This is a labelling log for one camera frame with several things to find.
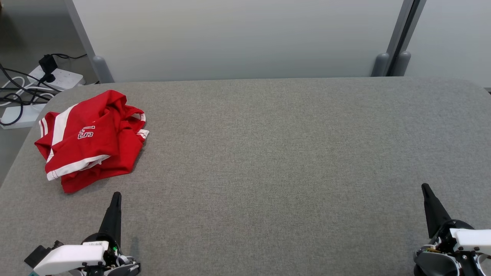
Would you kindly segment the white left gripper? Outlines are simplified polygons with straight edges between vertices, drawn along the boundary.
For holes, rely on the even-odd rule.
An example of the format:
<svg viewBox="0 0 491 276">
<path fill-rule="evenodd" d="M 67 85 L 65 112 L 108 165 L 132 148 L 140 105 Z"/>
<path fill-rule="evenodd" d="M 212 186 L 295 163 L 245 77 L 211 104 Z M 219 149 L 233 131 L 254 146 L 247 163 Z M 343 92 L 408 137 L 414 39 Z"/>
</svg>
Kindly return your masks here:
<svg viewBox="0 0 491 276">
<path fill-rule="evenodd" d="M 32 274 L 53 276 L 137 276 L 141 263 L 121 252 L 122 195 L 115 192 L 107 208 L 99 233 L 80 245 L 56 241 L 51 248 L 38 246 L 32 252 Z"/>
</svg>

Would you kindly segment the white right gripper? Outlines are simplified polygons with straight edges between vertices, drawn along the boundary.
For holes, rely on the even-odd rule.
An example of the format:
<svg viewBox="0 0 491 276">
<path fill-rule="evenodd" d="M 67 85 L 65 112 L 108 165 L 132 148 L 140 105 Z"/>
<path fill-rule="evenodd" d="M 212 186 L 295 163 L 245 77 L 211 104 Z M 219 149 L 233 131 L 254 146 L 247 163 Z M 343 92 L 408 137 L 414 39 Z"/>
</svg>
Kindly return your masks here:
<svg viewBox="0 0 491 276">
<path fill-rule="evenodd" d="M 482 262 L 490 259 L 491 231 L 476 230 L 451 220 L 428 183 L 421 185 L 430 242 L 414 254 L 416 276 L 485 276 Z"/>
</svg>

